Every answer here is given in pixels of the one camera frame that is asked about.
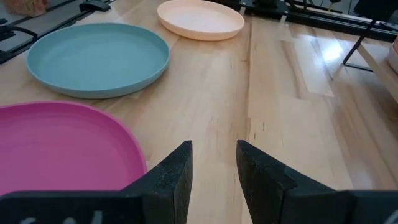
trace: black metal frame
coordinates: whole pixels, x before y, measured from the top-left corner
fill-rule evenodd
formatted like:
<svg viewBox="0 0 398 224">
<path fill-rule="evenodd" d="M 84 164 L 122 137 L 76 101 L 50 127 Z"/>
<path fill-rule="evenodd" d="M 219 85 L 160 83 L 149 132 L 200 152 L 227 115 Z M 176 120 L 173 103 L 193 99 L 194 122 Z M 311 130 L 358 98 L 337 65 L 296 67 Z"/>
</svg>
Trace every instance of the black metal frame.
<svg viewBox="0 0 398 224">
<path fill-rule="evenodd" d="M 258 4 L 256 0 L 210 0 L 225 6 L 232 7 L 235 10 L 239 10 L 240 7 L 246 8 L 246 13 L 255 14 L 262 17 L 271 17 L 274 19 L 280 19 L 282 16 L 287 16 L 286 21 L 294 22 L 298 24 L 308 25 L 321 29 L 328 29 L 338 32 L 344 32 L 352 35 L 362 35 L 369 22 L 354 19 L 350 17 L 337 16 L 327 12 L 311 11 L 309 9 L 294 9 L 284 1 L 277 0 L 277 7 L 265 6 Z M 373 28 L 368 31 L 367 37 L 382 40 L 387 42 L 393 42 L 397 32 L 392 29 L 383 26 L 381 24 L 374 24 Z"/>
<path fill-rule="evenodd" d="M 75 0 L 69 0 L 69 1 L 67 1 L 66 3 L 62 3 L 61 5 L 69 4 L 69 3 L 73 2 L 73 1 L 75 1 Z M 104 4 L 104 3 L 106 3 L 106 4 L 111 4 L 111 3 L 112 3 L 112 0 L 101 1 L 101 3 L 102 3 L 102 4 Z M 75 15 L 75 16 L 73 16 L 73 17 L 71 17 L 71 18 L 69 18 L 69 19 L 67 19 L 67 20 L 65 20 L 65 21 L 63 21 L 62 23 L 58 24 L 57 26 L 55 26 L 55 27 L 49 29 L 47 32 L 44 32 L 43 34 L 40 34 L 40 35 L 37 35 L 37 34 L 31 32 L 31 33 L 33 33 L 33 34 L 35 34 L 35 35 L 34 35 L 34 37 L 31 38 L 30 40 L 27 40 L 27 41 L 25 41 L 24 43 L 21 43 L 20 45 L 18 45 L 18 46 L 16 46 L 16 47 L 12 48 L 11 50 L 8 50 L 8 51 L 2 51 L 2 50 L 0 50 L 0 65 L 3 64 L 3 63 L 5 63 L 5 62 L 7 62 L 8 60 L 14 58 L 15 56 L 17 56 L 17 55 L 23 53 L 24 51 L 26 51 L 27 49 L 29 49 L 29 47 L 30 47 L 32 44 L 34 44 L 36 41 L 38 41 L 40 38 L 44 37 L 45 35 L 47 35 L 47 34 L 49 34 L 49 33 L 51 33 L 51 32 L 54 32 L 54 31 L 56 31 L 56 30 L 58 30 L 58 29 L 61 29 L 61 28 L 63 28 L 63 27 L 71 26 L 71 25 L 73 25 L 76 21 L 79 21 L 79 20 L 85 18 L 86 16 L 89 16 L 90 14 L 94 13 L 94 12 L 97 11 L 97 10 L 101 10 L 101 9 L 99 9 L 98 5 L 92 5 L 92 7 L 90 7 L 90 6 L 89 6 L 89 5 L 90 5 L 90 2 L 84 2 L 84 3 L 82 3 L 82 4 L 85 5 L 85 6 L 84 6 L 84 10 L 81 10 L 81 12 L 80 12 L 79 14 L 77 14 L 77 15 Z"/>
<path fill-rule="evenodd" d="M 293 0 L 293 3 L 298 5 L 298 6 L 304 6 L 304 3 L 300 2 L 300 1 Z M 329 10 L 326 7 L 316 6 L 316 5 L 313 5 L 313 4 L 307 4 L 307 7 L 310 7 L 310 8 L 313 8 L 313 9 L 321 9 L 321 10 L 325 10 L 325 11 Z M 330 9 L 329 11 L 330 12 L 335 12 L 335 13 L 342 13 L 342 12 L 334 10 L 334 9 Z"/>
<path fill-rule="evenodd" d="M 31 35 L 33 38 L 37 38 L 37 34 L 35 32 L 30 31 L 29 29 L 5 25 L 5 26 L 0 26 L 0 41 L 15 36 L 14 31 L 23 32 L 25 34 Z"/>
<path fill-rule="evenodd" d="M 69 3 L 71 3 L 71 2 L 74 2 L 74 1 L 77 1 L 77 0 L 66 0 L 66 1 L 64 1 L 64 2 L 62 2 L 62 3 L 60 3 L 60 4 L 57 4 L 56 6 L 52 6 L 52 7 L 47 8 L 47 9 L 46 9 L 46 12 L 50 12 L 50 11 L 52 11 L 52 10 L 54 10 L 54 9 L 57 9 L 57 8 L 59 8 L 59 7 L 61 7 L 61 6 L 64 6 L 64 5 L 69 4 Z M 28 20 L 30 20 L 30 19 L 33 19 L 33 18 L 34 18 L 34 17 L 27 16 L 27 17 L 24 17 L 24 18 L 22 18 L 22 19 L 18 19 L 18 20 L 16 20 L 16 21 L 12 21 L 12 22 L 8 23 L 7 25 L 9 25 L 9 26 L 16 26 L 16 25 L 20 24 L 21 22 L 26 22 L 26 21 L 28 21 Z"/>
<path fill-rule="evenodd" d="M 347 56 L 344 58 L 343 65 L 351 67 L 351 68 L 357 68 L 357 69 L 373 72 L 373 70 L 370 69 L 369 67 L 364 67 L 364 66 L 361 66 L 361 65 L 355 65 L 355 64 L 352 64 L 352 63 L 347 63 L 347 61 L 353 55 L 354 51 L 361 45 L 361 42 L 363 41 L 363 39 L 365 39 L 365 37 L 369 34 L 370 30 L 375 25 L 376 21 L 377 20 L 374 19 L 374 20 L 372 20 L 372 22 L 369 23 L 369 25 L 367 26 L 366 30 L 361 34 L 359 39 L 354 44 L 353 48 L 351 48 L 351 50 L 349 50 Z"/>
</svg>

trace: teal plate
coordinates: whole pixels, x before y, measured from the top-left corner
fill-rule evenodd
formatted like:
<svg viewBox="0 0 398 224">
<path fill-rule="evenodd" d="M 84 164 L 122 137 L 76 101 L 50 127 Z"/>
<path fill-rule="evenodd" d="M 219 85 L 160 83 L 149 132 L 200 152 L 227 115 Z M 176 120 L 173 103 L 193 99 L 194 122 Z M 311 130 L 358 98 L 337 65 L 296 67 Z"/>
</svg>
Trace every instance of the teal plate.
<svg viewBox="0 0 398 224">
<path fill-rule="evenodd" d="M 27 67 L 49 88 L 78 98 L 110 98 L 143 89 L 169 64 L 170 50 L 157 34 L 127 24 L 87 24 L 38 40 Z"/>
</svg>

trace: wood grain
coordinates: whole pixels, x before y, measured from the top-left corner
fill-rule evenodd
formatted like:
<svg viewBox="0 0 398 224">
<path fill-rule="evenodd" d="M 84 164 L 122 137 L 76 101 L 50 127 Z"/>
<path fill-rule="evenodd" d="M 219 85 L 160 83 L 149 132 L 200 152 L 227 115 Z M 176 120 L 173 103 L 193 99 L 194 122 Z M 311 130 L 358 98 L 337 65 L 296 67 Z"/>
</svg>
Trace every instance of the wood grain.
<svg viewBox="0 0 398 224">
<path fill-rule="evenodd" d="M 199 42 L 161 26 L 162 2 L 116 0 L 111 11 L 78 22 L 123 22 L 162 36 L 171 61 L 155 83 L 120 98 L 70 98 L 35 81 L 21 54 L 0 66 L 0 105 L 69 100 L 105 110 L 136 135 L 149 168 L 192 139 L 188 223 L 250 223 L 237 139 L 336 189 L 397 188 L 398 106 L 389 93 L 396 89 L 341 65 L 357 37 L 247 16 L 235 38 Z M 352 60 L 367 65 L 359 53 Z"/>
<path fill-rule="evenodd" d="M 373 44 L 361 44 L 358 47 L 358 52 L 374 70 L 374 73 L 383 82 L 392 97 L 398 101 L 398 76 L 386 60 L 388 51 L 387 47 Z"/>
</svg>

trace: plate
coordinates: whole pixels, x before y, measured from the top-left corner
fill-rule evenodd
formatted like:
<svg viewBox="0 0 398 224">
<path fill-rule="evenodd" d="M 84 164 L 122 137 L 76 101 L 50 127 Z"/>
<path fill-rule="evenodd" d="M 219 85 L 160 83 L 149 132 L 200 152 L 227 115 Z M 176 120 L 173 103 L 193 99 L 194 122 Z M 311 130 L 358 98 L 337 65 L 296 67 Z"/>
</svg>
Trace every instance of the plate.
<svg viewBox="0 0 398 224">
<path fill-rule="evenodd" d="M 390 45 L 390 51 L 387 56 L 387 61 L 389 62 L 393 71 L 398 73 L 398 53 L 396 52 L 396 50 L 394 48 L 394 44 L 396 44 L 396 43 L 392 43 Z"/>
<path fill-rule="evenodd" d="M 229 39 L 244 25 L 243 17 L 233 9 L 202 0 L 167 1 L 157 13 L 168 30 L 195 40 Z"/>
<path fill-rule="evenodd" d="M 147 171 L 135 137 L 89 106 L 0 107 L 0 195 L 20 190 L 121 190 Z"/>
<path fill-rule="evenodd" d="M 73 26 L 38 40 L 27 56 L 31 74 L 49 88 L 78 98 L 110 98 L 143 89 L 169 64 L 169 47 L 137 26 Z"/>
</svg>

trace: wooden tabletop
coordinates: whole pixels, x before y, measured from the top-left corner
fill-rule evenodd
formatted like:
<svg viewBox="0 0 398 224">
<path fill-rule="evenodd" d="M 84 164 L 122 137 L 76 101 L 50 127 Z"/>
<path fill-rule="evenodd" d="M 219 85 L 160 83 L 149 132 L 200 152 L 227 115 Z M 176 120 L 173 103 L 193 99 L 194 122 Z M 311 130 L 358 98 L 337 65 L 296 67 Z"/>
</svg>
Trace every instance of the wooden tabletop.
<svg viewBox="0 0 398 224">
<path fill-rule="evenodd" d="M 163 0 L 116 0 L 77 24 L 121 22 L 163 37 L 170 66 L 147 88 L 120 98 L 81 100 L 45 88 L 27 71 L 27 53 L 0 66 L 0 105 L 69 100 L 120 119 L 139 140 L 151 169 L 184 140 L 193 140 L 193 187 L 189 223 L 241 221 L 243 195 L 236 170 L 236 140 L 246 137 L 249 30 L 223 42 L 179 37 L 158 21 Z"/>
<path fill-rule="evenodd" d="M 398 102 L 398 75 L 387 61 L 389 48 L 374 44 L 361 44 L 358 47 L 358 52 Z"/>
</svg>

